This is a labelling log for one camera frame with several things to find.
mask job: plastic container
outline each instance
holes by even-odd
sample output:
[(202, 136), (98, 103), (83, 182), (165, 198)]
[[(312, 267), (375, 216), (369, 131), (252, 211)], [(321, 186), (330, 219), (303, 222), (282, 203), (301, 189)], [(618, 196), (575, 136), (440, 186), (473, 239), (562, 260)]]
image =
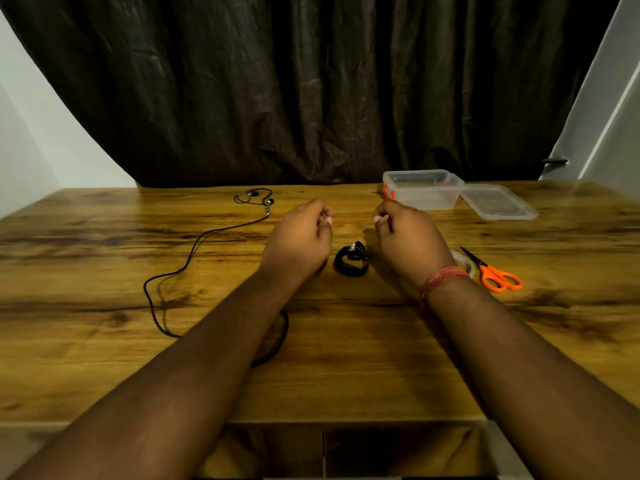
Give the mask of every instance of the plastic container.
[(385, 198), (421, 210), (452, 209), (464, 180), (447, 170), (386, 171)]
[(532, 221), (538, 217), (536, 209), (501, 185), (467, 184), (461, 193), (476, 214), (488, 221)]

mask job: scissors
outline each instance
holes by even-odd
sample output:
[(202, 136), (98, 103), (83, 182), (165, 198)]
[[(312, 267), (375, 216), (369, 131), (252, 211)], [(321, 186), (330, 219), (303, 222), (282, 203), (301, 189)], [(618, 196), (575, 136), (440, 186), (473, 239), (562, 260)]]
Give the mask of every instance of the scissors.
[(460, 247), (467, 256), (471, 258), (471, 261), (476, 263), (478, 271), (480, 271), (480, 282), (484, 284), (485, 288), (494, 293), (502, 293), (509, 290), (521, 290), (524, 286), (522, 280), (515, 274), (505, 273), (498, 268), (488, 265), (482, 259), (471, 254), (468, 250)]

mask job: wood grain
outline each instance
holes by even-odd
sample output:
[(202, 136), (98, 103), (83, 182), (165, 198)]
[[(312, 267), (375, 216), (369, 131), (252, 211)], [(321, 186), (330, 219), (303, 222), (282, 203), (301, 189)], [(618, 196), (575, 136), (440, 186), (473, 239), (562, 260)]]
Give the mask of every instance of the wood grain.
[[(484, 221), (460, 199), (433, 212), (450, 247), (519, 275), (524, 290), (499, 298), (640, 405), (640, 205), (595, 184), (507, 186), (540, 217)], [(272, 218), (213, 235), (187, 272), (161, 284), (172, 330), (256, 270), (272, 227), (310, 198), (337, 212), (330, 259), (356, 240), (375, 251), (377, 185), (273, 189)], [(204, 230), (260, 217), (261, 207), (233, 202), (241, 190), (64, 190), (0, 221), (0, 422), (72, 420), (171, 344), (142, 282), (183, 265)], [(232, 422), (483, 418), (379, 256), (362, 278), (327, 266), (287, 310), (287, 341), (251, 371)]]

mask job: plastic lid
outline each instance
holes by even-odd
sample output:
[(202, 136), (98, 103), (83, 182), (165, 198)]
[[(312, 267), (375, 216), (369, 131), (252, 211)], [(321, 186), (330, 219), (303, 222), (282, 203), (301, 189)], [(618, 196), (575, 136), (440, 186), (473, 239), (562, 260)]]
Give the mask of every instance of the plastic lid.
[(461, 195), (480, 217), (488, 221), (531, 221), (538, 217), (536, 209), (501, 185), (467, 184)]

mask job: red thread bracelet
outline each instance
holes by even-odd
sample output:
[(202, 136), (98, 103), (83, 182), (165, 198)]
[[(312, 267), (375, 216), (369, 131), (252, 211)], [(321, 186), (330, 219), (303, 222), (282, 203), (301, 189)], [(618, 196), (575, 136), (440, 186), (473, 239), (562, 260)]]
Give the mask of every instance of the red thread bracelet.
[(420, 304), (424, 308), (427, 306), (427, 297), (429, 293), (435, 290), (438, 286), (445, 281), (452, 279), (455, 276), (468, 276), (465, 271), (462, 271), (458, 266), (448, 266), (439, 270), (437, 273), (432, 274), (422, 288), (420, 294)]

